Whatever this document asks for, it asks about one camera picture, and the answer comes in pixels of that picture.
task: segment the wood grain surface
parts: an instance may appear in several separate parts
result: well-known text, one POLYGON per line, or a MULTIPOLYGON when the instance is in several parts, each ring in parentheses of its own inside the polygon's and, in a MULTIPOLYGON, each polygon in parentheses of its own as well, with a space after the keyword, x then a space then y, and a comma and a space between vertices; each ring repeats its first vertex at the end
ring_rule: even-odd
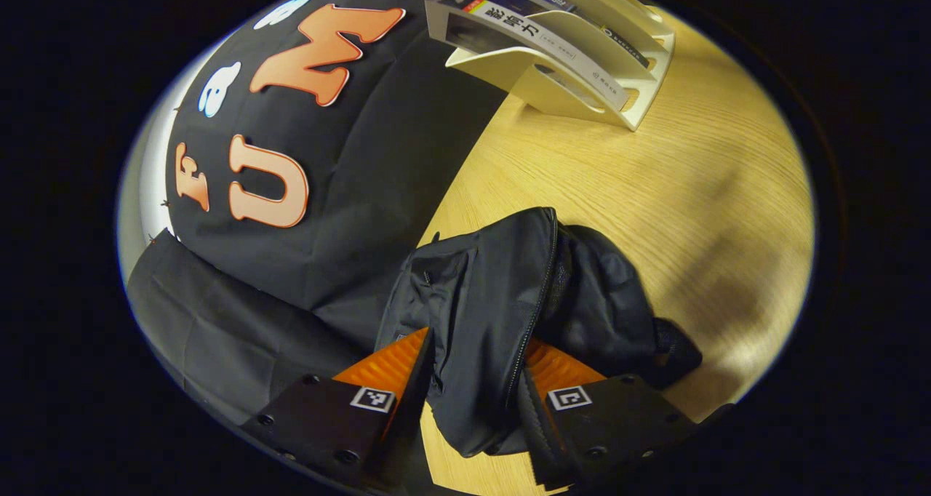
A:
MULTIPOLYGON (((538 205, 601 231, 638 268, 656 315, 704 353, 664 392, 702 420, 747 393, 791 334, 811 271, 814 207, 794 136, 765 91, 701 32, 656 12, 677 43, 637 132, 544 115, 508 96, 421 244, 538 205)), ((547 493, 526 453, 463 459, 429 407, 422 429, 434 483, 483 496, 547 493)))

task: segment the black fabric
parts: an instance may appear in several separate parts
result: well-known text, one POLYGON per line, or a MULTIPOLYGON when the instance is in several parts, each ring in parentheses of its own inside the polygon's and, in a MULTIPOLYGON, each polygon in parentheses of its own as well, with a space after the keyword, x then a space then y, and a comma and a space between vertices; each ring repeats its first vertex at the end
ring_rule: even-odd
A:
POLYGON ((608 377, 659 367, 658 353, 694 351, 655 375, 668 384, 701 354, 671 324, 658 332, 654 320, 637 271, 608 238, 563 227, 552 208, 538 207, 414 251, 376 347, 433 327, 436 426, 462 456, 508 454, 527 450, 514 402, 531 334, 608 377))
POLYGON ((637 270, 601 232, 569 225, 565 296, 536 336, 612 377, 656 351, 652 308, 637 270))
POLYGON ((221 273, 167 231, 146 247, 127 294, 183 390, 236 425, 308 371, 333 376, 368 354, 312 313, 221 273))
POLYGON ((535 208, 410 255, 377 347, 433 327, 428 402, 445 439, 469 457, 502 439, 523 346, 542 311, 556 250, 556 212, 535 208))
MULTIPOLYGON (((152 341, 146 340, 146 343, 152 351, 153 356, 156 357, 156 360, 159 361, 166 373, 177 383, 177 386, 181 387, 197 403, 197 406, 201 407, 210 417, 213 417, 214 420, 222 424, 223 427, 226 427, 231 433, 236 434, 240 439, 249 442, 253 446, 260 446, 258 440, 246 434, 239 427, 241 423, 230 420, 230 414, 227 411, 218 410, 215 404, 209 402, 209 398, 207 398, 209 396, 208 393, 200 391, 192 383, 187 383, 184 380, 184 374, 177 369, 176 364, 167 360, 167 357, 161 353, 159 348, 153 345, 152 341)), ((458 490, 433 485, 433 480, 430 477, 430 467, 426 459, 426 450, 423 446, 423 436, 419 425, 412 427, 412 435, 409 436, 407 452, 408 455, 403 457, 403 459, 399 459, 399 457, 392 457, 392 459, 390 459, 391 462, 400 465, 399 469, 402 470, 400 476, 403 476, 403 484, 398 487, 393 487, 391 492, 389 492, 390 494, 393 496, 419 496, 422 494, 430 494, 433 496, 466 495, 464 492, 459 492, 458 490)), ((366 493, 382 494, 380 490, 367 490, 366 493)))
POLYGON ((453 48, 429 39, 423 0, 310 0, 286 20, 253 29, 273 7, 220 46, 180 104, 166 160, 172 227, 186 247, 224 273, 313 311, 370 349, 396 269, 416 247, 505 93, 445 68, 453 48), (297 25, 329 3, 407 13, 378 41, 361 43, 345 34, 362 58, 317 68, 350 72, 332 105, 319 106, 315 95, 279 86, 252 94, 249 83, 259 65, 309 43, 297 25), (219 112, 207 118, 197 105, 200 91, 218 68, 235 62, 242 64, 239 75, 219 112), (270 199, 283 192, 273 175, 230 170, 234 135, 302 166, 309 201, 297 225, 276 228, 232 217, 227 194, 234 180, 270 199), (174 148, 181 142, 207 175, 208 212, 174 193, 174 148))

